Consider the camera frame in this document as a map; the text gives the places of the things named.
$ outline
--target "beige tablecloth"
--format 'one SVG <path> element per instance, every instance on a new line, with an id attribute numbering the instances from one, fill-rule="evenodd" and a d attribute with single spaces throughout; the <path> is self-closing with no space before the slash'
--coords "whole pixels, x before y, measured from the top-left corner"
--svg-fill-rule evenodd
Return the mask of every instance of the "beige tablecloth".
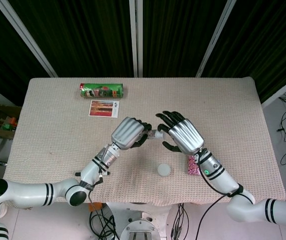
<path id="1" fill-rule="evenodd" d="M 88 117 L 90 99 L 80 83 L 123 83 L 118 118 Z M 126 116 L 155 129 L 163 110 L 190 119 L 205 146 L 257 201 L 285 199 L 270 137 L 253 79 L 246 78 L 35 78 L 32 79 L 13 141 L 4 178 L 21 183 L 54 183 L 72 178 L 111 142 Z M 187 174 L 182 153 L 161 140 L 122 151 L 93 194 L 97 202 L 145 202 L 164 206 L 212 203 L 219 195 L 200 176 Z M 168 177 L 157 173 L 167 163 Z"/>

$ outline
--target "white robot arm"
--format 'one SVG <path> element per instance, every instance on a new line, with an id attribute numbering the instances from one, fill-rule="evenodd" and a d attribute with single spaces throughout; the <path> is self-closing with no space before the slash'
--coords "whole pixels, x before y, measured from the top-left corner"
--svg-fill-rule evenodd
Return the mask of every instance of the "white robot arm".
<path id="1" fill-rule="evenodd" d="M 266 199 L 255 204 L 253 195 L 243 189 L 212 153 L 204 148 L 204 139 L 188 119 L 175 111 L 164 111 L 156 116 L 167 124 L 160 124 L 158 130 L 167 132 L 177 144 L 172 146 L 164 141 L 163 145 L 173 152 L 195 156 L 202 175 L 214 185 L 215 190 L 231 197 L 227 211 L 233 220 L 286 225 L 286 201 Z"/>
<path id="2" fill-rule="evenodd" d="M 68 204 L 82 204 L 95 185 L 102 183 L 102 175 L 119 156 L 120 150 L 140 147 L 147 139 L 145 132 L 151 124 L 135 118 L 125 118 L 112 134 L 112 143 L 105 146 L 81 171 L 81 181 L 74 178 L 57 183 L 22 184 L 0 179 L 0 211 L 4 201 L 27 208 L 51 205 L 57 197 L 64 197 Z M 0 223 L 0 240 L 8 239 L 8 230 Z"/>

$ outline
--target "pringles can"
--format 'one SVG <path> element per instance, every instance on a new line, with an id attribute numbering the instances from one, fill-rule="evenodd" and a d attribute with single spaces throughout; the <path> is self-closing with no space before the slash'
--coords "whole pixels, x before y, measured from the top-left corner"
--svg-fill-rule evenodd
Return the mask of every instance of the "pringles can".
<path id="1" fill-rule="evenodd" d="M 81 83 L 79 90 L 83 98 L 122 98 L 122 83 Z"/>

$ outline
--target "black curtain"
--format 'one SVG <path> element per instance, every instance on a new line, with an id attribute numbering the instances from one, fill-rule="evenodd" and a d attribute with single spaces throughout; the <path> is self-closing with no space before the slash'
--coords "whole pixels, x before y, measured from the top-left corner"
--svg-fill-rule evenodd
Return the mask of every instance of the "black curtain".
<path id="1" fill-rule="evenodd" d="M 261 102 L 286 85 L 286 1 L 237 1 L 202 74 L 246 76 Z"/>
<path id="2" fill-rule="evenodd" d="M 29 80 L 36 77 L 49 76 L 0 11 L 0 94 L 22 106 Z"/>
<path id="3" fill-rule="evenodd" d="M 9 0 L 59 77 L 133 77 L 127 0 Z"/>
<path id="4" fill-rule="evenodd" d="M 144 0 L 144 77 L 195 77 L 224 0 Z"/>

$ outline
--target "pink package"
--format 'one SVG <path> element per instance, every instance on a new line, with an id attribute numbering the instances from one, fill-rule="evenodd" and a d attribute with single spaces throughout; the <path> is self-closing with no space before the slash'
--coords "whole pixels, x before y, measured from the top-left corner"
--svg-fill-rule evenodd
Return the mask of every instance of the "pink package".
<path id="1" fill-rule="evenodd" d="M 189 156 L 188 157 L 188 174 L 190 175 L 201 175 L 199 172 L 198 165 L 195 163 L 195 158 L 194 156 Z"/>

